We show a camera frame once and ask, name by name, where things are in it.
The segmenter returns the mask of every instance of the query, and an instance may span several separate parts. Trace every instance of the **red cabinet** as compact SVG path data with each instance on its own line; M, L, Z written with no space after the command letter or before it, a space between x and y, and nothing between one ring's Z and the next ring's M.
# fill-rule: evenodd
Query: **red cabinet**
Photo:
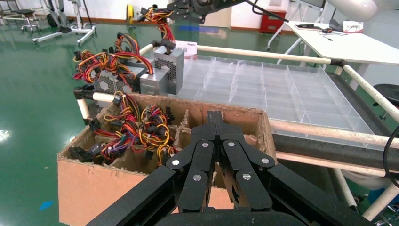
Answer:
M271 11L270 12L279 15L282 18L286 17L286 11ZM259 32L275 33L282 25L284 21L277 19L272 16L263 16L261 22L261 28Z

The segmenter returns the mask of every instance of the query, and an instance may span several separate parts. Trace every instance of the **paper box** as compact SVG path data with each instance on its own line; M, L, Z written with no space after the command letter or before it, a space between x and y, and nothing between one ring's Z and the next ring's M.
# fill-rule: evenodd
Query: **paper box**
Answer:
M175 146L184 148L190 142L190 128L207 122L207 111L221 111L226 123L240 126L247 143L276 160L275 147L267 114L256 109L181 100L168 97L132 95L141 109L147 105L157 105L165 110L171 107L175 116L171 130L174 131ZM103 129L109 122L103 119L106 114L118 114L120 109L114 104L104 108L98 115ZM110 166L81 163L71 158L69 147L80 146L88 149L106 137L95 136L86 126L76 138L65 147L57 158L58 199L60 222L67 225L83 226L137 185L145 176L156 169L157 157L143 158L143 153L127 149L124 155ZM214 186L223 187L223 180L214 174ZM217 209L231 209L233 205L226 190L212 188L209 206Z

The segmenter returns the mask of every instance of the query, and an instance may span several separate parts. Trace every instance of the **yellow object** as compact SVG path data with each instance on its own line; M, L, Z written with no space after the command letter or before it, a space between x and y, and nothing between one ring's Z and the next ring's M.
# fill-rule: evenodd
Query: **yellow object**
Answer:
M132 5L126 6L126 23L127 25L133 25L133 18L135 16L135 11Z

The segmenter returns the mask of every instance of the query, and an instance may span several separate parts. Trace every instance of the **clear plastic tray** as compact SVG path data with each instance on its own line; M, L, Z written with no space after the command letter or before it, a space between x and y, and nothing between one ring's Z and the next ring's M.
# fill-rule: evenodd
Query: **clear plastic tray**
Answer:
M183 87L177 97L257 108L276 120L373 134L321 67L197 56L184 64ZM275 133L361 147L368 145L282 130Z

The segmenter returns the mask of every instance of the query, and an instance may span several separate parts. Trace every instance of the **shiny floor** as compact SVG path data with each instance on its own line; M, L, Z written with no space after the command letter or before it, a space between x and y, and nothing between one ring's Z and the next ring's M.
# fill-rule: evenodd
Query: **shiny floor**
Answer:
M75 34L34 45L31 38L38 34L23 34L19 26L0 26L0 226L54 226L59 225L56 154L84 127L72 93L73 87L82 85L71 79L73 52L108 48L117 32L128 32L142 46L159 39L160 33L153 26L127 30L124 25L98 24L96 36L81 47L76 46L80 36ZM218 33L179 31L178 25L173 29L177 40L257 51L265 51L271 38L228 29ZM52 31L45 29L42 35ZM283 53L296 39L278 37L271 52ZM301 51L296 48L293 54ZM199 54L265 62L257 57ZM358 92L371 102L362 90Z

